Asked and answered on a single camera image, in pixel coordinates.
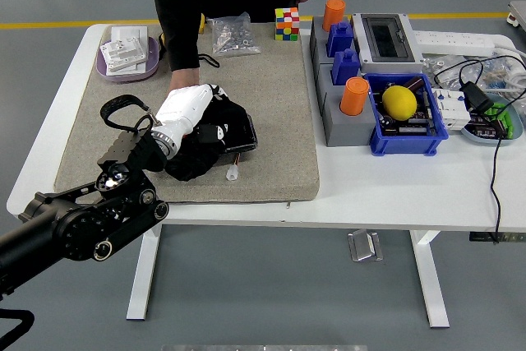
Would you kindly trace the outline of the person's right hand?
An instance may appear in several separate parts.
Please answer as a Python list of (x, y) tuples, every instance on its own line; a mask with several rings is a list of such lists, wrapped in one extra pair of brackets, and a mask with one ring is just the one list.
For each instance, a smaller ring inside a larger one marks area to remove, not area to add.
[(176, 90), (200, 84), (200, 69), (186, 68), (172, 71), (169, 90)]

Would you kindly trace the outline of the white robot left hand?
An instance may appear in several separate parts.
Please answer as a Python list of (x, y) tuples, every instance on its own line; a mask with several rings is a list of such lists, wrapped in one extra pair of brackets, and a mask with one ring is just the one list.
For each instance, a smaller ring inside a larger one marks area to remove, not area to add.
[(181, 143), (185, 135), (190, 134), (201, 120), (211, 100), (228, 98), (218, 85), (204, 84), (179, 88), (169, 92), (156, 114), (159, 126), (153, 132), (160, 132), (174, 143)]

